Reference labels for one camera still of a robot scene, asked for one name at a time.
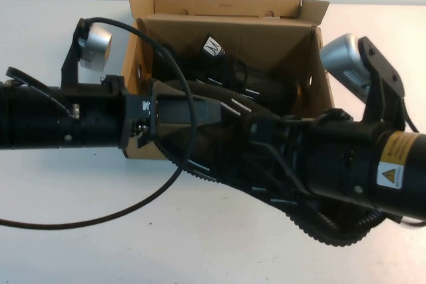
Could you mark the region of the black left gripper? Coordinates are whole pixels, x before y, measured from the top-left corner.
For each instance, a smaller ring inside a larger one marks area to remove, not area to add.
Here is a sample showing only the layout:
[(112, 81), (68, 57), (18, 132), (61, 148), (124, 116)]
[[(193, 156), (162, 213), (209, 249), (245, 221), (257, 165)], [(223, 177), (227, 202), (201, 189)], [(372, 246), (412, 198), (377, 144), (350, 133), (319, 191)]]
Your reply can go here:
[(214, 85), (189, 81), (195, 120), (191, 120), (186, 93), (177, 80), (151, 82), (151, 96), (120, 93), (120, 129), (118, 148), (126, 158), (157, 158), (154, 138), (183, 128), (219, 124), (222, 107)]

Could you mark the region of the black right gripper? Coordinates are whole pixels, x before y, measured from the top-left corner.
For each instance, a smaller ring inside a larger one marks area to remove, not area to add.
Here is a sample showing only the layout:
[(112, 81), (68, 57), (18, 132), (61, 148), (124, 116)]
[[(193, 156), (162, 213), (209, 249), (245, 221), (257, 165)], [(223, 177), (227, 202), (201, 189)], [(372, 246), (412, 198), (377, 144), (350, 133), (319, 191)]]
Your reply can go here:
[(253, 116), (248, 135), (250, 144), (266, 154), (273, 181), (283, 189), (307, 196), (312, 193), (298, 172), (298, 163), (311, 125), (310, 118)]

